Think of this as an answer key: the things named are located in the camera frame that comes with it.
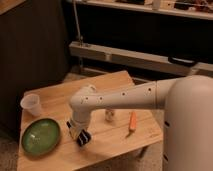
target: wooden table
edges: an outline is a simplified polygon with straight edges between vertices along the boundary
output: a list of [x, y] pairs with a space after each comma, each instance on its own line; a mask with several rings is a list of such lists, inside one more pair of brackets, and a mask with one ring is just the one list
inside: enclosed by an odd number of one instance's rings
[[125, 138], [128, 134], [131, 110], [116, 110], [113, 122], [108, 123], [105, 121], [104, 109], [101, 109], [92, 113], [88, 129], [92, 134], [92, 140], [84, 147], [79, 147], [71, 139], [66, 126], [66, 121], [72, 113], [68, 100], [74, 92], [88, 83], [94, 84], [99, 91], [134, 85], [128, 73], [121, 71], [26, 92], [25, 95], [29, 93], [40, 95], [45, 112], [42, 116], [34, 118], [23, 110], [21, 135], [33, 121], [52, 118], [59, 123], [62, 136], [57, 147], [40, 158], [25, 155], [22, 147], [19, 146], [17, 170], [75, 170], [162, 140], [162, 131], [150, 111], [135, 110], [137, 113], [136, 132]]

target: plastic cup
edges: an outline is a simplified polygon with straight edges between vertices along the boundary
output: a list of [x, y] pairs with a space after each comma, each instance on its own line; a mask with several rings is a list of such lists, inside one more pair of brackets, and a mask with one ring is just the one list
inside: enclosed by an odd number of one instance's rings
[[28, 94], [24, 96], [20, 103], [21, 107], [27, 110], [33, 116], [40, 116], [43, 112], [40, 97], [37, 94]]

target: orange carrot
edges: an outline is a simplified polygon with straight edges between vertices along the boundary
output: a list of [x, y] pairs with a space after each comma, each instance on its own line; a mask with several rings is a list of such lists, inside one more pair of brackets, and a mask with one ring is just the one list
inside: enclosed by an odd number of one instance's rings
[[130, 131], [136, 130], [136, 113], [135, 113], [134, 110], [131, 112], [130, 122], [129, 122], [129, 130]]

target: dark cabinet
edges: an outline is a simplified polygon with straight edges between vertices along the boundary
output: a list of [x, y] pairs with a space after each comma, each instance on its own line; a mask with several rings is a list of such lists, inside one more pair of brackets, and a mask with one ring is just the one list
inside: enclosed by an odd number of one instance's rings
[[27, 0], [0, 15], [0, 129], [19, 137], [23, 92], [60, 82], [69, 51], [60, 0]]

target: green bowl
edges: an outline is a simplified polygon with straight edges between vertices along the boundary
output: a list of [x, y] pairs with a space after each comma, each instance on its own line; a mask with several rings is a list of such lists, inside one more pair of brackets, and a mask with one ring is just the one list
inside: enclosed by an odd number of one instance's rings
[[40, 156], [52, 151], [60, 140], [60, 127], [53, 119], [33, 122], [25, 130], [21, 144], [31, 156]]

